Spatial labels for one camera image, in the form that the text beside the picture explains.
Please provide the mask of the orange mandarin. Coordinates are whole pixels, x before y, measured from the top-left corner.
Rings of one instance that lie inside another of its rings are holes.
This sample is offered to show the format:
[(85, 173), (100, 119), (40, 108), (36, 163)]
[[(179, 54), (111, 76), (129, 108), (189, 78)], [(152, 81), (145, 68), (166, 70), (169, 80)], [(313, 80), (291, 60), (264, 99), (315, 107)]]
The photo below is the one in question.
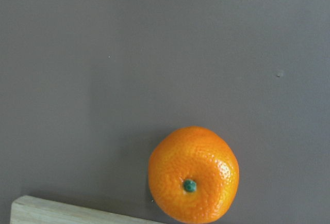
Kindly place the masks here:
[(189, 126), (172, 132), (151, 153), (148, 181), (167, 215), (183, 223), (211, 223), (234, 201), (239, 165), (220, 136)]

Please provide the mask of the wooden cutting board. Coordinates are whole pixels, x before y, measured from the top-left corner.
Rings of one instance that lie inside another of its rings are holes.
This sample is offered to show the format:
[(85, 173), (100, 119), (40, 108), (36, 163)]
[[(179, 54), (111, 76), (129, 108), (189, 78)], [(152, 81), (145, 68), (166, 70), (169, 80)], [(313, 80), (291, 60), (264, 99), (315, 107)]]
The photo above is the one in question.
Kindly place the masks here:
[(146, 223), (140, 219), (86, 207), (22, 196), (11, 205), (10, 223)]

